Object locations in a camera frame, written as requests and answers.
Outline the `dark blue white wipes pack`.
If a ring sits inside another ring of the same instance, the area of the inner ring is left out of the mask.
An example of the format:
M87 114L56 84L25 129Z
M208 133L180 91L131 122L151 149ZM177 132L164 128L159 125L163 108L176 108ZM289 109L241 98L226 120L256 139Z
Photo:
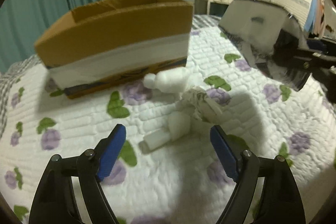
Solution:
M299 91L309 73L294 67L296 50L308 50L302 28L284 7L259 0L234 0L219 22L223 34L248 65Z

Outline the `white floral quilt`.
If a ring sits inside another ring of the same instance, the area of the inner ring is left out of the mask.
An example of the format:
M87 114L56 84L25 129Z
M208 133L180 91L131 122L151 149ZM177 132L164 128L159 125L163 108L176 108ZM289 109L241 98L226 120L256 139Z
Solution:
M191 34L187 68L222 109L222 128L256 155L282 155L298 185L307 221L335 187L335 107L314 79L299 92L248 66L215 28ZM150 151L143 137L167 128L175 111L191 117L190 133ZM129 83L68 99L40 63L10 89L1 136L1 193L22 222L53 154L76 156L112 131L126 143L104 193L122 223L214 223L234 182L210 143L209 126L175 94Z

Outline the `white small sock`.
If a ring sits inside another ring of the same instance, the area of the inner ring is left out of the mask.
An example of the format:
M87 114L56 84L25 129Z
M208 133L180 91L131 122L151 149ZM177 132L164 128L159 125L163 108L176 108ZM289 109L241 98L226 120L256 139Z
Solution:
M168 116L167 128L157 130L143 137L143 141L150 151L190 133L191 117L186 113L175 111Z

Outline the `white crumpled cloth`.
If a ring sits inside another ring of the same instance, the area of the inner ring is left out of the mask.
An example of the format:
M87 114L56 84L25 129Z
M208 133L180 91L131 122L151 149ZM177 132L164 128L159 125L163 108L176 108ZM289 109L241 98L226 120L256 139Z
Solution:
M182 99L194 106L194 117L200 121L216 123L223 114L221 106L198 86L185 91Z

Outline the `white rolled sock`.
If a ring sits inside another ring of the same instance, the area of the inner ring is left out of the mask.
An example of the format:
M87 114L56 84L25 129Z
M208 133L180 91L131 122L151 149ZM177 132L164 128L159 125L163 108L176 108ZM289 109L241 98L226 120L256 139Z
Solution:
M149 73L143 78L143 85L148 89L158 89L163 93L182 93L186 90L190 71L185 67Z

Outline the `brown cardboard box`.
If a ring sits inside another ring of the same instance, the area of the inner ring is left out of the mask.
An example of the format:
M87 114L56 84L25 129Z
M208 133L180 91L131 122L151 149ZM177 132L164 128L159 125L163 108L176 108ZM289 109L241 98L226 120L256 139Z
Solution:
M184 0L101 0L59 18L34 47L70 98L187 63L194 8Z

